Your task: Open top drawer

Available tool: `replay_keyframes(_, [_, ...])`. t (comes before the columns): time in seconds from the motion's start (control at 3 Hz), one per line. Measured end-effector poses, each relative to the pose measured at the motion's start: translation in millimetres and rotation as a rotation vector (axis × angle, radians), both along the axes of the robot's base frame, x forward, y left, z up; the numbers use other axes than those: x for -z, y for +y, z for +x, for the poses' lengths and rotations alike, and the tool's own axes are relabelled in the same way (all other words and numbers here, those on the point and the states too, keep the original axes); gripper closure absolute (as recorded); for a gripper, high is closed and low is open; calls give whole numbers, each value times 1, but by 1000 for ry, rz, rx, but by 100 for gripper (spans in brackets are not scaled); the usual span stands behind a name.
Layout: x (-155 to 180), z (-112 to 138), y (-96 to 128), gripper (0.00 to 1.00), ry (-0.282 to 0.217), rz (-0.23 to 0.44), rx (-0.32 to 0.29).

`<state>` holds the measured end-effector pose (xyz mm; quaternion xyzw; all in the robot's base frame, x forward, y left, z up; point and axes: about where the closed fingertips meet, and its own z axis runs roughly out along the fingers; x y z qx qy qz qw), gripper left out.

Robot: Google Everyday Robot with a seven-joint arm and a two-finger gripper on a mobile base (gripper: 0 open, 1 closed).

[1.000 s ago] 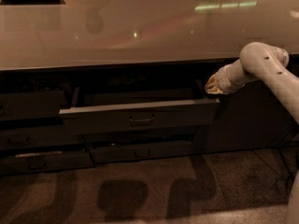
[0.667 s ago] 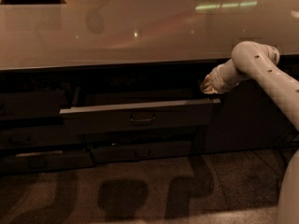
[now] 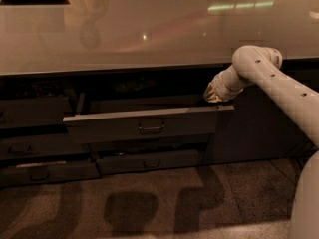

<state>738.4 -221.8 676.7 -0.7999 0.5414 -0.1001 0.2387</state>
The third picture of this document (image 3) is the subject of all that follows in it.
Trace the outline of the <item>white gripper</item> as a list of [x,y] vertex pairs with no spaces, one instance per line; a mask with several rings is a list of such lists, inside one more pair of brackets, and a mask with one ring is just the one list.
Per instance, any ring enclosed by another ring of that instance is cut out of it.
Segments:
[[204,91],[209,103],[228,102],[236,98],[244,89],[244,81],[235,71],[222,71],[216,75]]

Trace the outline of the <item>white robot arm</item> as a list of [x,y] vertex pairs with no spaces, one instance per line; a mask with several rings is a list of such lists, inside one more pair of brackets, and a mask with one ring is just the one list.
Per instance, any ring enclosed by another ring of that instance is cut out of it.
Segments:
[[242,46],[203,96],[209,103],[227,102],[256,85],[316,145],[297,184],[288,239],[319,239],[319,93],[282,73],[281,65],[282,55],[274,48]]

